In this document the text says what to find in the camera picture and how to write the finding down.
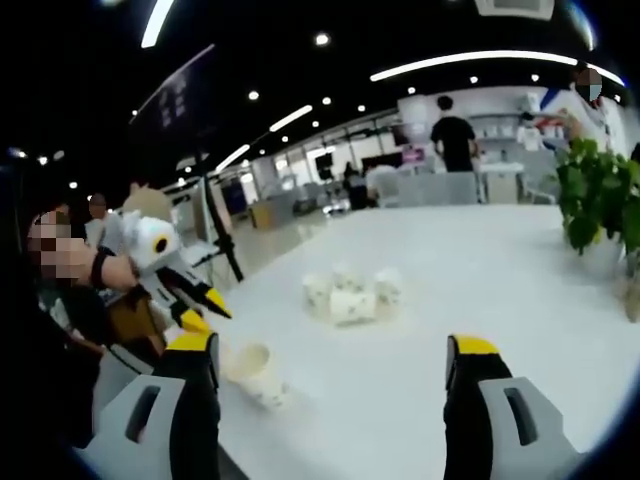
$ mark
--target potted plant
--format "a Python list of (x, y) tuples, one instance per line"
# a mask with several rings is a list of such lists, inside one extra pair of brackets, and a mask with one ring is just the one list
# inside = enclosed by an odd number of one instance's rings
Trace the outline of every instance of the potted plant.
[(594, 276), (612, 277), (624, 243), (629, 252), (640, 245), (639, 175), (637, 164), (591, 140), (574, 140), (559, 163), (565, 235)]

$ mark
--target white flower pot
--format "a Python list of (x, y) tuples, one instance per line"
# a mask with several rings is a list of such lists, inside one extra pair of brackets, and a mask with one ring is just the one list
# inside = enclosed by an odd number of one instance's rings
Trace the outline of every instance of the white flower pot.
[(599, 239), (589, 245), (580, 257), (582, 265), (589, 276), (600, 280), (615, 278), (622, 257), (623, 244), (620, 234), (609, 239), (605, 232)]

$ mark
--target stack of paper cups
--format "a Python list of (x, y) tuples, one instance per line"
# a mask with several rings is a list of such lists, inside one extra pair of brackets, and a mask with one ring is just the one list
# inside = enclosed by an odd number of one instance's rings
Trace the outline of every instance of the stack of paper cups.
[(289, 385), (276, 373), (271, 352), (265, 345), (242, 349), (234, 357), (227, 378), (267, 410), (283, 410), (291, 403)]
[(378, 317), (389, 320), (395, 317), (402, 305), (402, 285), (396, 270), (378, 272), (373, 280)]
[(347, 265), (333, 266), (333, 288), (344, 292), (364, 292), (364, 280)]
[(307, 275), (302, 280), (305, 307), (316, 319), (329, 318), (329, 297), (331, 296), (331, 282), (318, 275)]
[(376, 320), (376, 296), (372, 293), (353, 293), (333, 290), (331, 293), (331, 321), (337, 326), (370, 323)]

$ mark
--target black shirt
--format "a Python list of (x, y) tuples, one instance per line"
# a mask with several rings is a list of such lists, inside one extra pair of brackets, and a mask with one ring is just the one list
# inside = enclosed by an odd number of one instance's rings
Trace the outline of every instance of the black shirt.
[(443, 160), (449, 172), (469, 172), (473, 170), (469, 140), (476, 135), (469, 122), (459, 117), (444, 117), (433, 127), (431, 141), (442, 142)]

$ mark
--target man in black shirt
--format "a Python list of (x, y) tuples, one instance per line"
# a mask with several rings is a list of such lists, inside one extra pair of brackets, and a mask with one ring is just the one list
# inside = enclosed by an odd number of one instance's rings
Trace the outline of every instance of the man in black shirt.
[(473, 171), (471, 156), (478, 149), (473, 128), (466, 120), (450, 115), (453, 108), (451, 97), (438, 98), (438, 107), (442, 111), (442, 118), (431, 132), (431, 141), (438, 155), (444, 160), (448, 172)]

